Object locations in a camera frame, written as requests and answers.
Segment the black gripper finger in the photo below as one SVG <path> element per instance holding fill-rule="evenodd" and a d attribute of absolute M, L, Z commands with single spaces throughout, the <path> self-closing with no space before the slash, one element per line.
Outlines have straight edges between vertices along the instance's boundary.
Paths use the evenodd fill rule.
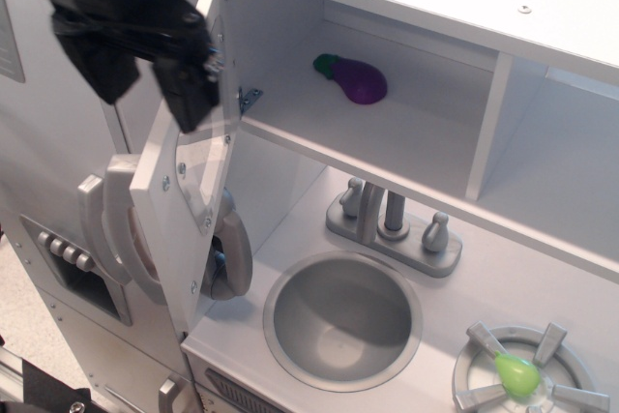
<path fill-rule="evenodd" d="M 107 104 L 116 104 L 139 80 L 135 58 L 97 32 L 55 33 L 65 54 Z"/>
<path fill-rule="evenodd" d="M 219 83 L 202 67 L 174 58 L 157 58 L 152 68 L 181 132 L 194 132 L 219 105 Z"/>

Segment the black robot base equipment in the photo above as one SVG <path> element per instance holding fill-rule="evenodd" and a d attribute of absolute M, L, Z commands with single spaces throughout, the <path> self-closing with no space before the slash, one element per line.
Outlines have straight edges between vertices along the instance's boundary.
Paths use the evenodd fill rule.
<path fill-rule="evenodd" d="M 89 389 L 73 389 L 16 356 L 1 339 L 2 412 L 104 412 Z"/>

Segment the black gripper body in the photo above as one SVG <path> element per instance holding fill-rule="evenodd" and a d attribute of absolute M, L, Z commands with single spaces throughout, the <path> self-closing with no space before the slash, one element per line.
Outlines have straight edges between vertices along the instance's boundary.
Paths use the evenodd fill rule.
<path fill-rule="evenodd" d="M 202 67 L 216 79 L 221 61 L 206 20 L 188 0 L 48 0 L 54 34 L 97 32 L 152 65 L 174 58 Z"/>

